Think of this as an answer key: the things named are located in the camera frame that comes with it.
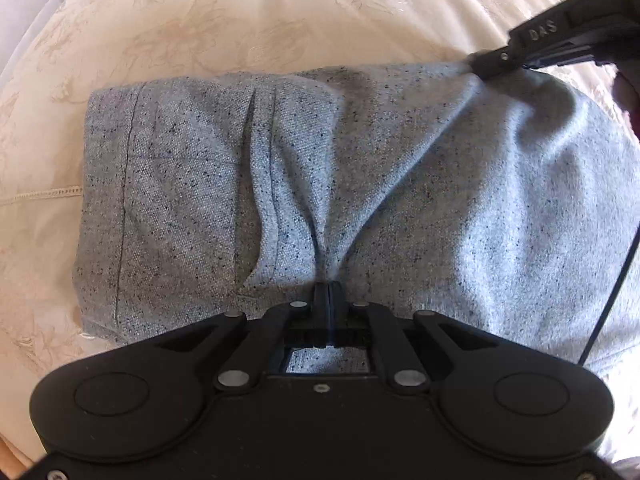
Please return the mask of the right hand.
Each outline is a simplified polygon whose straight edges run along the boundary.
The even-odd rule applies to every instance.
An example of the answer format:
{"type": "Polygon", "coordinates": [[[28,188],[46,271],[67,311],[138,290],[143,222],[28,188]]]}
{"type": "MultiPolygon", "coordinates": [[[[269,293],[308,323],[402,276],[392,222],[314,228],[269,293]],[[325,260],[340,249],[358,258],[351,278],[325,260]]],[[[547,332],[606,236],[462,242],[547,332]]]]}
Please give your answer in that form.
{"type": "Polygon", "coordinates": [[[639,93],[622,70],[616,73],[612,96],[618,107],[628,115],[634,135],[639,136],[639,93]]]}

